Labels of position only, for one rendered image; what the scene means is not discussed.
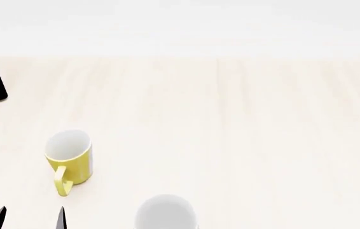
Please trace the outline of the yellow and white mug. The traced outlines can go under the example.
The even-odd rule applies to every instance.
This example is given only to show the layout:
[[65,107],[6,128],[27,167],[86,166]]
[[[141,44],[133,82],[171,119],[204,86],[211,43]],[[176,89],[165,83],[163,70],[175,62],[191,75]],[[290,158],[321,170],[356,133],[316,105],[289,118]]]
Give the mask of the yellow and white mug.
[[60,196],[68,196],[74,185],[92,176],[92,146],[89,135],[78,129],[61,131],[47,141],[45,158],[54,170],[53,182]]

